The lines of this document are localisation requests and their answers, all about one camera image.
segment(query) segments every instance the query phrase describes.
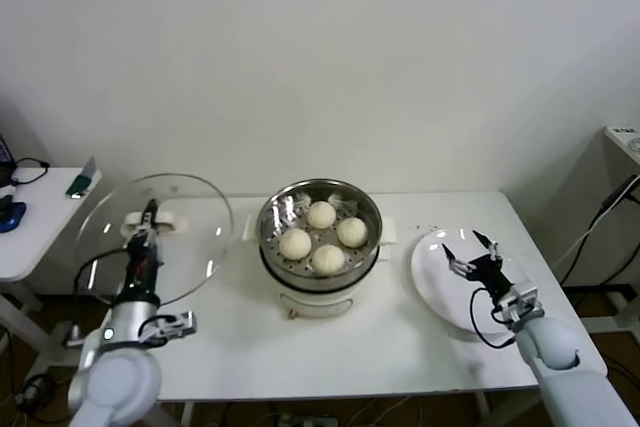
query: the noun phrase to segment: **white wall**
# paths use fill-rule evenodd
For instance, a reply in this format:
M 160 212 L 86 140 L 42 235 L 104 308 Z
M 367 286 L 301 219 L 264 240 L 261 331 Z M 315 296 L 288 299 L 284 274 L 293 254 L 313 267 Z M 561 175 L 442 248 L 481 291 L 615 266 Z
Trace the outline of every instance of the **white wall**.
M 0 0 L 0 122 L 21 153 L 95 154 L 111 181 L 502 189 L 552 259 L 610 188 L 599 129 L 640 125 L 639 14 L 638 0 Z

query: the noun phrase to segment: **white plate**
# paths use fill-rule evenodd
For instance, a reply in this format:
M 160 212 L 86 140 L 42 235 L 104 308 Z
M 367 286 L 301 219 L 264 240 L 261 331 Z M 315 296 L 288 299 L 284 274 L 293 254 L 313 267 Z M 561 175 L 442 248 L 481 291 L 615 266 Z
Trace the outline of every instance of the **white plate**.
M 478 232 L 485 234 L 493 241 L 491 232 Z M 482 244 L 473 234 L 471 228 L 439 229 L 429 235 L 425 235 L 417 243 L 411 256 L 411 274 L 416 289 L 440 317 L 447 322 L 463 330 L 475 332 L 469 315 L 469 301 L 471 294 L 480 282 L 470 282 L 449 270 L 449 262 L 442 248 L 442 244 L 453 252 L 456 258 L 471 261 L 487 254 Z M 503 256 L 502 272 L 512 282 L 517 283 L 526 280 L 526 277 L 516 263 L 508 256 L 508 246 L 498 245 L 498 251 Z M 507 329 L 491 318 L 493 303 L 487 292 L 476 295 L 473 312 L 482 334 L 502 334 Z

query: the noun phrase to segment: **wire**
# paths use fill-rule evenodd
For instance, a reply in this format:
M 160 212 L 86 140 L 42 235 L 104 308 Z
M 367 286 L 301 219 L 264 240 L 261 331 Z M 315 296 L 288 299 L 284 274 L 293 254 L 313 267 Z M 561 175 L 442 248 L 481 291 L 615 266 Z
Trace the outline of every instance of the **wire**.
M 78 325 L 78 323 L 80 322 L 80 278 L 82 277 L 82 274 L 84 273 L 84 271 L 89 268 L 90 266 L 93 265 L 94 262 L 101 260 L 101 259 L 105 259 L 107 257 L 110 257 L 112 255 L 116 255 L 116 254 L 121 254 L 121 253 L 126 253 L 127 250 L 124 247 L 120 247 L 117 249 L 111 249 L 111 250 L 107 250 L 106 252 L 103 252 L 101 254 L 96 255 L 95 257 L 87 260 L 84 264 L 82 264 L 80 266 L 80 268 L 78 269 L 78 272 L 76 273 L 76 276 L 73 279 L 73 313 L 71 315 L 71 323 L 72 325 Z
M 602 213 L 603 213 L 602 209 L 598 210 L 598 213 L 593 217 L 593 219 L 591 219 L 591 222 L 589 223 L 589 227 L 587 227 L 587 231 L 589 231 L 594 227 L 595 223 L 602 216 Z M 576 256 L 573 258 L 573 262 L 571 262 L 571 267 L 569 267 L 569 270 L 567 270 L 567 272 L 564 274 L 564 277 L 562 277 L 562 280 L 560 281 L 560 285 L 564 284 L 567 281 L 567 279 L 571 275 L 571 272 L 573 272 L 573 269 L 575 269 L 576 265 L 578 265 L 578 260 L 580 259 L 580 255 L 582 255 L 582 249 L 584 249 L 584 244 L 587 243 L 588 238 L 589 238 L 589 234 L 587 234 L 584 237 L 584 239 L 582 239 L 582 241 L 580 242 L 580 248 L 578 249 Z
M 619 360 L 614 359 L 613 357 L 611 357 L 610 355 L 607 355 L 603 352 L 600 352 L 600 355 L 602 355 L 602 357 L 605 360 L 608 360 L 609 362 L 613 363 L 614 365 L 616 365 L 618 368 L 622 369 L 625 371 L 626 374 L 628 374 L 632 379 L 633 382 L 635 384 L 637 384 L 638 389 L 640 390 L 640 379 L 638 378 L 638 376 L 636 376 L 633 372 L 631 372 L 631 369 L 629 369 L 626 365 L 624 365 L 622 362 L 620 362 Z
M 369 407 L 371 407 L 375 401 L 376 401 L 376 399 L 371 399 L 369 402 L 364 404 L 362 406 L 362 408 L 360 410 L 358 410 L 355 414 L 353 414 L 353 417 L 351 417 L 351 419 L 349 419 L 349 422 L 347 422 L 346 427 L 349 427 L 351 424 L 353 424 L 353 422 L 356 420 L 356 418 L 360 414 L 362 414 L 365 410 L 367 410 Z
M 620 369 L 619 367 L 614 367 L 612 365 L 608 365 L 607 368 L 609 369 L 610 372 L 616 372 L 617 374 L 627 379 L 627 381 L 629 381 L 629 383 L 633 385 L 636 388 L 636 390 L 640 391 L 640 384 L 637 384 L 636 381 L 633 379 L 633 377 L 627 374 L 624 370 Z
M 622 272 L 624 272 L 627 269 L 627 267 L 629 267 L 631 265 L 631 263 L 635 260 L 636 256 L 638 255 L 638 252 L 640 252 L 640 243 L 638 243 L 638 245 L 636 246 L 635 250 L 631 254 L 631 257 L 629 257 L 627 259 L 627 261 L 624 263 L 624 265 L 622 267 L 620 267 L 618 270 L 616 270 L 609 277 L 607 277 L 605 280 L 603 280 L 599 285 L 604 285 L 604 284 L 612 281 L 615 277 L 617 277 Z
M 495 311 L 495 310 L 492 310 L 492 311 L 491 311 L 491 318 L 493 319 L 493 321 L 494 321 L 496 324 L 500 324 L 500 325 L 511 325 L 511 321 L 510 321 L 510 320 L 500 320 L 499 318 L 497 318 L 497 317 L 496 317 L 496 314 L 497 314 L 497 313 L 498 313 L 498 312 L 497 312 L 497 311 Z
M 404 403 L 405 403 L 407 400 L 409 400 L 409 399 L 411 399 L 411 396 L 409 396 L 409 397 L 405 397 L 404 399 L 402 399 L 402 400 L 400 400 L 400 401 L 396 402 L 395 404 L 393 404 L 393 405 L 392 405 L 391 407 L 389 407 L 387 410 L 385 410 L 384 412 L 382 412 L 382 413 L 380 414 L 380 416 L 379 416 L 376 420 L 374 420 L 371 424 L 369 424 L 369 426 L 371 427 L 371 426 L 375 426 L 375 425 L 377 425 L 377 424 L 378 424 L 378 422 L 380 422 L 380 421 L 382 420 L 382 418 L 383 418 L 385 415 L 387 415 L 387 414 L 388 414 L 389 412 L 391 412 L 392 410 L 397 409 L 398 407 L 400 407 L 402 404 L 404 404 Z
M 509 347 L 511 344 L 513 344 L 516 341 L 515 337 L 511 337 L 510 339 L 508 339 L 507 341 L 505 341 L 500 345 L 495 345 L 489 342 L 478 329 L 478 324 L 476 324 L 476 319 L 475 319 L 475 316 L 473 315 L 473 301 L 475 300 L 476 295 L 478 295 L 478 292 L 482 292 L 482 291 L 489 293 L 489 291 L 484 287 L 479 287 L 473 291 L 473 294 L 471 294 L 471 300 L 469 301 L 469 315 L 471 317 L 471 323 L 473 324 L 473 330 L 476 331 L 476 334 L 478 335 L 478 337 L 480 337 L 480 340 L 484 342 L 486 345 L 488 345 L 489 347 L 491 347 L 492 349 L 500 350 L 500 349 L 504 349 L 505 347 Z
M 37 175 L 33 179 L 29 179 L 29 180 L 22 181 L 22 180 L 18 180 L 18 179 L 13 179 L 13 184 L 14 185 L 33 184 L 35 181 L 40 180 L 42 177 L 47 175 L 47 173 L 49 172 L 49 167 L 51 167 L 51 164 L 49 162 L 45 162 L 44 160 L 34 159 L 33 157 L 23 157 L 20 160 L 16 160 L 16 165 L 20 164 L 21 162 L 24 162 L 26 160 L 30 160 L 32 162 L 38 163 L 40 165 L 40 167 L 42 167 L 44 169 L 44 172 L 42 172 L 40 175 Z
M 616 200 L 614 200 L 611 205 L 600 215 L 597 216 L 597 219 L 595 221 L 593 221 L 593 225 L 591 225 L 587 231 L 582 234 L 580 237 L 578 237 L 578 239 L 571 244 L 571 247 L 569 247 L 569 249 L 567 249 L 567 251 L 562 254 L 554 263 L 553 266 L 551 267 L 551 270 L 555 270 L 555 268 L 560 264 L 560 262 L 562 262 L 572 251 L 573 249 L 576 248 L 576 246 L 582 242 L 583 239 L 585 239 L 586 237 L 589 236 L 589 234 L 591 232 L 593 232 L 593 230 L 598 226 L 598 224 L 600 222 L 602 222 L 602 219 L 604 219 L 609 212 L 611 212 L 614 208 L 616 208 L 616 206 L 618 205 L 618 203 L 624 199 L 625 195 L 627 195 L 627 192 L 630 192 L 631 190 L 633 190 L 636 187 L 636 184 L 640 183 L 640 175 L 636 176 L 635 179 L 633 179 L 629 185 L 627 185 L 627 187 L 620 193 L 620 195 L 618 197 L 616 197 Z
M 256 420 L 252 427 L 258 427 L 263 421 L 267 420 L 270 417 L 275 417 L 278 414 L 274 414 L 273 412 L 269 412 L 268 414 L 264 414 L 258 420 Z
M 229 409 L 233 406 L 235 402 L 227 402 L 222 410 L 222 418 L 220 419 L 220 427 L 225 427 L 227 425 L 227 416 L 229 415 Z
M 12 397 L 9 397 L 5 400 L 2 401 L 2 404 L 0 404 L 0 407 L 4 406 L 9 400 L 11 400 L 11 398 L 15 399 L 16 396 L 18 395 L 22 395 L 22 398 L 24 399 L 24 393 L 26 392 L 27 389 L 29 388 L 35 388 L 36 389 L 36 396 L 40 395 L 42 397 L 40 397 L 40 399 L 47 399 L 46 401 L 38 401 L 37 399 L 35 401 L 32 402 L 25 402 L 24 400 L 21 402 L 17 402 L 16 401 L 16 405 L 18 408 L 18 411 L 22 414 L 24 414 L 26 417 L 28 417 L 29 419 L 39 423 L 39 424 L 43 424 L 43 425 L 55 425 L 55 424 L 61 424 L 63 422 L 67 422 L 69 421 L 70 417 L 65 417 L 63 419 L 55 419 L 55 420 L 47 420 L 47 419 L 40 419 L 39 417 L 36 417 L 34 415 L 34 412 L 37 410 L 40 410 L 42 408 L 45 407 L 46 403 L 48 402 L 48 400 L 51 399 L 51 397 L 53 396 L 53 394 L 55 393 L 55 388 L 58 387 L 59 385 L 62 385 L 66 382 L 61 382 L 61 383 L 57 383 L 55 380 L 53 380 L 48 374 L 40 374 L 40 375 L 34 375 L 33 377 L 28 378 L 27 380 L 25 380 L 24 385 L 22 386 L 22 388 L 18 391 L 18 389 L 15 386 L 14 380 L 13 380 L 13 364 L 14 364 L 14 356 L 13 356 L 13 336 L 11 334 L 11 332 L 9 332 L 7 329 L 5 329 L 5 333 L 7 335 L 7 346 L 8 346 L 8 350 L 9 350 L 9 386 L 11 389 L 11 394 Z M 43 387 L 39 387 L 35 382 L 37 380 L 46 380 L 47 382 L 45 382 L 43 384 Z M 53 386 L 53 391 L 49 391 L 49 392 L 44 392 L 46 385 L 51 385 Z

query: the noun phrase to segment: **power strip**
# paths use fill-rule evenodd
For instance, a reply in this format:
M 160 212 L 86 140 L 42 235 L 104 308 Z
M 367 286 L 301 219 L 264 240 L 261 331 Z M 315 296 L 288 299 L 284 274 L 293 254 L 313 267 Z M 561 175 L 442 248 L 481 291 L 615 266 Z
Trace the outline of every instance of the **power strip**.
M 328 415 L 279 414 L 278 427 L 338 427 L 338 419 Z
M 629 157 L 640 164 L 640 128 L 627 125 L 607 125 L 604 132 Z

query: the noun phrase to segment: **white device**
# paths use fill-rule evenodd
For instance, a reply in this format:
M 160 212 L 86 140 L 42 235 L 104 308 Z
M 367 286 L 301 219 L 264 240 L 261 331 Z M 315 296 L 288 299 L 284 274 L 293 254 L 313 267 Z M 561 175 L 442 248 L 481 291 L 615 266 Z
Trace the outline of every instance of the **white device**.
M 501 273 L 498 244 L 473 232 L 488 253 L 464 262 L 443 244 L 449 267 L 456 275 L 482 283 L 489 292 L 493 313 L 501 314 L 514 332 L 522 358 L 538 380 L 553 424 L 636 427 L 633 415 L 609 380 L 581 355 L 583 341 L 557 320 L 545 317 L 532 283 L 511 284 Z

